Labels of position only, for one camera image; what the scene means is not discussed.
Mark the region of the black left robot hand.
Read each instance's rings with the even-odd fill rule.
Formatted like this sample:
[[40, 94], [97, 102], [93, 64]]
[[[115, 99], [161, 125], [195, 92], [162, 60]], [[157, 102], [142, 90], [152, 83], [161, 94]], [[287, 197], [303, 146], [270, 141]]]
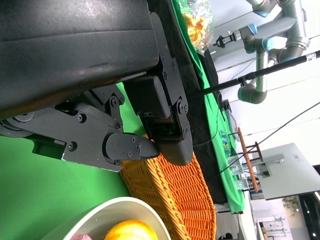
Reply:
[[169, 0], [3, 0], [0, 133], [33, 152], [119, 172], [193, 158]]

